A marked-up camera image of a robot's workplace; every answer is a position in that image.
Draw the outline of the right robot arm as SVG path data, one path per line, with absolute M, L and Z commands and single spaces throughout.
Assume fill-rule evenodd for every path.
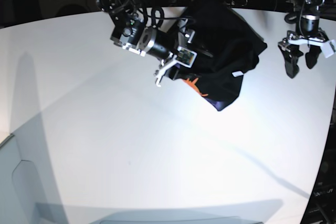
M 173 17 L 177 31 L 174 35 L 161 31 L 165 20 L 164 10 L 153 6 L 148 11 L 148 0 L 96 0 L 97 7 L 107 13 L 113 24 L 110 39 L 124 50 L 139 56 L 152 56 L 160 64 L 155 71 L 155 84 L 160 87 L 163 77 L 179 78 L 180 70 L 190 70 L 197 52 L 191 49 L 195 23 L 191 16 Z

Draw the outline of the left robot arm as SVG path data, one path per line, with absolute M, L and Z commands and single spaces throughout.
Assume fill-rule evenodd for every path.
M 294 78 L 299 72 L 298 60 L 303 55 L 301 45 L 307 45 L 309 51 L 305 54 L 306 65 L 312 69 L 320 54 L 325 58 L 335 55 L 335 40 L 329 39 L 326 32 L 319 27 L 320 8 L 325 0 L 292 0 L 298 9 L 288 13 L 284 20 L 294 24 L 295 30 L 287 31 L 287 35 L 278 43 L 284 61 L 286 74 Z

